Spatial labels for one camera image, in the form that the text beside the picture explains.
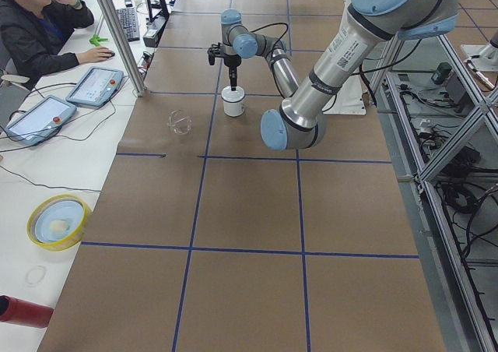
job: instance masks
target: electronic device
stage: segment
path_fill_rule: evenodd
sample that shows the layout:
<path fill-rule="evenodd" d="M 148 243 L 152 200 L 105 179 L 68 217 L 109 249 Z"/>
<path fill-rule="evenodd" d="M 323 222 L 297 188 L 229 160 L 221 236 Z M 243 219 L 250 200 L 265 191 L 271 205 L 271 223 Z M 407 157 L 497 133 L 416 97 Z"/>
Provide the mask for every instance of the electronic device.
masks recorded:
<path fill-rule="evenodd" d="M 133 7 L 116 9 L 117 18 L 128 42 L 140 39 L 139 16 Z"/>
<path fill-rule="evenodd" d="M 146 0 L 149 13 L 147 32 L 143 37 L 146 47 L 156 48 L 161 37 L 163 36 L 164 28 L 170 18 L 166 0 L 159 0 L 159 5 L 153 4 L 152 0 Z M 153 8 L 160 8 L 160 11 L 153 15 Z"/>
<path fill-rule="evenodd" d="M 123 80 L 121 70 L 93 66 L 65 98 L 87 107 L 102 107 L 113 96 Z"/>
<path fill-rule="evenodd" d="M 446 91 L 453 100 L 455 108 L 454 111 L 457 113 L 462 113 L 465 107 L 469 109 L 474 106 L 472 99 L 461 83 L 456 73 L 453 73 L 447 81 Z"/>
<path fill-rule="evenodd" d="M 434 72 L 434 74 L 432 74 L 430 79 L 435 85 L 440 85 L 446 78 L 448 78 L 451 70 L 452 69 L 450 64 L 448 64 L 447 62 L 440 62 L 440 64 L 437 66 L 436 71 Z"/>
<path fill-rule="evenodd" d="M 127 8 L 132 7 L 133 6 L 132 0 L 124 0 L 124 6 Z"/>
<path fill-rule="evenodd" d="M 57 133 L 75 112 L 74 104 L 49 95 L 7 125 L 5 132 L 12 140 L 34 146 Z"/>

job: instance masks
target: white cylinder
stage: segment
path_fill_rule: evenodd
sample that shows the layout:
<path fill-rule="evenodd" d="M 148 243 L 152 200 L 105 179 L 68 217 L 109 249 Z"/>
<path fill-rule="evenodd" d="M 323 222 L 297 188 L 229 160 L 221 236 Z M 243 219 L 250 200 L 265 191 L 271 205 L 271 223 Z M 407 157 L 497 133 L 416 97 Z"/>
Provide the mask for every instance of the white cylinder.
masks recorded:
<path fill-rule="evenodd" d="M 235 91 L 232 91 L 231 87 L 227 86 L 222 90 L 221 97 L 226 115 L 237 117 L 244 113 L 245 92 L 242 87 L 237 86 Z"/>

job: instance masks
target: red bottle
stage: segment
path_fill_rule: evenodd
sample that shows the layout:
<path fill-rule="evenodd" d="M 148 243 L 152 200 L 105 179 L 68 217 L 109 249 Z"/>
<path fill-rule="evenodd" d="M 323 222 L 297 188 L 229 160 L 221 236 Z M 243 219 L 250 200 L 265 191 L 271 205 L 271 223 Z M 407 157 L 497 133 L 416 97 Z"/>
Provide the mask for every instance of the red bottle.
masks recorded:
<path fill-rule="evenodd" d="M 53 308 L 17 299 L 0 296 L 0 322 L 22 326 L 44 328 L 48 326 Z"/>

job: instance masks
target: metal pole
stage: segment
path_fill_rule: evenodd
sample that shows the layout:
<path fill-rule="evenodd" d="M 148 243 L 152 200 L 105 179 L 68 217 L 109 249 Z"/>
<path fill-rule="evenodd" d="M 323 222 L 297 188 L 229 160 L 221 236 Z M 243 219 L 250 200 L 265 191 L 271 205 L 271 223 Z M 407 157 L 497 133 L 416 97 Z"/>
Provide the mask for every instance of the metal pole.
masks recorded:
<path fill-rule="evenodd" d="M 142 76 L 139 73 L 139 69 L 135 64 L 135 59 L 133 58 L 132 50 L 128 44 L 125 33 L 121 28 L 119 19 L 117 18 L 116 10 L 114 9 L 114 4 L 112 0 L 97 0 L 104 19 L 107 21 L 110 33 L 116 42 L 117 49 L 121 57 L 123 58 L 124 67 L 128 72 L 128 76 L 135 87 L 138 96 L 142 96 L 146 91 L 146 85 L 143 82 Z"/>
<path fill-rule="evenodd" d="M 492 93 L 488 96 L 488 107 L 498 107 L 498 86 L 495 86 Z"/>

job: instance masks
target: green object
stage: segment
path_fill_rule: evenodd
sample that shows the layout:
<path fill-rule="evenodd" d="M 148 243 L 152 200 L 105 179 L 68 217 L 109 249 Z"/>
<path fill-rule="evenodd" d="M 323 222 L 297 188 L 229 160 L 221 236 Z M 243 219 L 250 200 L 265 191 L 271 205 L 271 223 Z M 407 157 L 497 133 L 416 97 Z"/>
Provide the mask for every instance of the green object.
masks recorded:
<path fill-rule="evenodd" d="M 101 38 L 97 34 L 94 34 L 93 37 L 90 38 L 90 43 L 93 44 L 95 47 L 100 46 L 100 42 L 106 42 L 108 41 L 107 38 Z"/>
<path fill-rule="evenodd" d="M 78 10 L 83 7 L 83 4 L 81 4 L 81 0 L 76 0 L 76 3 L 74 5 L 71 5 L 71 7 Z"/>

